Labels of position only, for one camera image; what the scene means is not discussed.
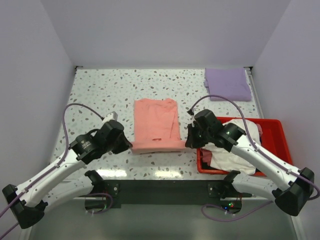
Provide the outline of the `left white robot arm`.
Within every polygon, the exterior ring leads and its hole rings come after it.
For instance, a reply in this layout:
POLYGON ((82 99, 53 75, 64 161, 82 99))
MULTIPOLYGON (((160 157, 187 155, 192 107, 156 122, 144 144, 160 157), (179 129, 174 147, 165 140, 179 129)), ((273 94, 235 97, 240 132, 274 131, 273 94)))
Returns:
POLYGON ((77 136, 66 153, 37 175, 18 186, 9 184, 2 189, 17 224, 27 229, 61 203, 85 195, 99 196, 104 190, 104 180, 95 170, 87 171, 73 182, 62 184, 62 181, 106 153, 116 155, 131 147, 124 126, 114 119, 77 136))

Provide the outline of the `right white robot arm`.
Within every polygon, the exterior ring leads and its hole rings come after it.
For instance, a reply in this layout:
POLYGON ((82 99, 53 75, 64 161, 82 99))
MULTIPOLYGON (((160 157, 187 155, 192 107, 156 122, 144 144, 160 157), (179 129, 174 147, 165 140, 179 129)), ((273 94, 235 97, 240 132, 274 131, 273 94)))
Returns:
POLYGON ((257 144, 246 125, 222 124, 209 109, 198 113, 189 109, 187 113, 193 117, 187 126, 187 148, 198 149, 212 143, 246 160, 267 177, 253 177, 233 170, 222 185, 227 196, 233 197, 237 193, 260 196, 274 202, 290 216, 299 215, 316 188, 315 174, 311 169, 299 169, 257 144))

